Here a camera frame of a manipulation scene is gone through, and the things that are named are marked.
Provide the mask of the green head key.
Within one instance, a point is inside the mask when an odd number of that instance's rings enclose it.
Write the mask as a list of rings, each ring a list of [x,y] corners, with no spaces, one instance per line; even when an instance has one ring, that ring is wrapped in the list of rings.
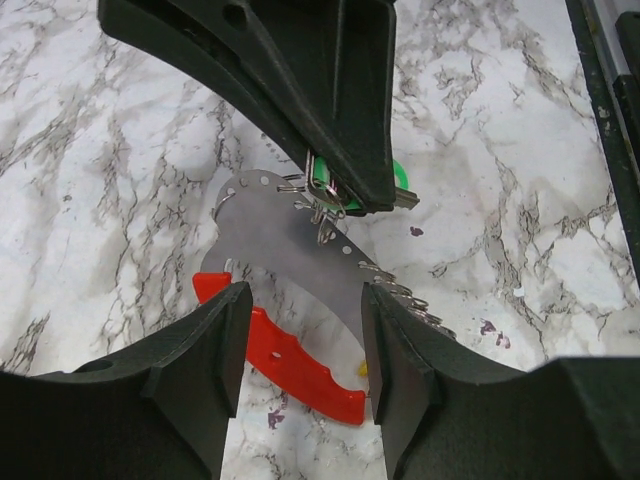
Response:
[[[416,193],[412,192],[409,189],[408,175],[402,165],[396,160],[393,160],[392,165],[395,179],[396,196],[394,206],[412,210],[418,205],[420,199]]]

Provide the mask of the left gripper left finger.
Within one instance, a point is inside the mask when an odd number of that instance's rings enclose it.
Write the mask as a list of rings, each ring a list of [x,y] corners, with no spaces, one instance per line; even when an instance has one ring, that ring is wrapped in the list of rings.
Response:
[[[5,479],[216,479],[244,371],[252,293],[77,370],[1,376]]]

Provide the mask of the green key tag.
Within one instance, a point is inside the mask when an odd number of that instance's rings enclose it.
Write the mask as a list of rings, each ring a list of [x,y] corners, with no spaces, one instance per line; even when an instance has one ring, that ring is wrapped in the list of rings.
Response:
[[[305,188],[316,202],[325,209],[346,215],[348,212],[360,211],[361,205],[349,194],[330,172],[326,161],[310,154],[306,160]]]

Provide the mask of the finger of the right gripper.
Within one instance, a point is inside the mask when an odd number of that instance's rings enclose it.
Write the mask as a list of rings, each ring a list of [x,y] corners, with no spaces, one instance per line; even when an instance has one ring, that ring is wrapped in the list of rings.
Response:
[[[297,165],[322,157],[361,211],[392,209],[392,2],[102,1],[97,17],[228,101]]]

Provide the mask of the keyring bunch with tags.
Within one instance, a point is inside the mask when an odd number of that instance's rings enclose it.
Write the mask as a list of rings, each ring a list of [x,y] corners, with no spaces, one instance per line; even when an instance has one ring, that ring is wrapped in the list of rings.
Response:
[[[341,323],[342,346],[364,345],[360,296],[364,284],[387,290],[419,320],[454,338],[426,301],[370,259],[336,226],[329,241],[317,241],[311,203],[296,192],[290,176],[261,169],[240,172],[220,188],[212,212],[218,234],[192,277],[195,295],[206,303],[237,279],[241,268],[267,273],[307,311],[298,320],[276,320],[262,305],[253,309],[246,358],[254,369],[300,403],[334,421],[360,425],[366,394],[336,382],[328,367],[306,352],[296,334],[304,321]],[[316,307],[314,315],[308,310]]]

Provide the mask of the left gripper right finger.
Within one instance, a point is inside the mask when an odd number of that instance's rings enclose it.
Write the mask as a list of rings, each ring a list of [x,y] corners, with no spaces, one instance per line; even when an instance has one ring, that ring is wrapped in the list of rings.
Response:
[[[635,479],[639,361],[564,357],[522,372],[361,301],[373,416],[391,479]]]

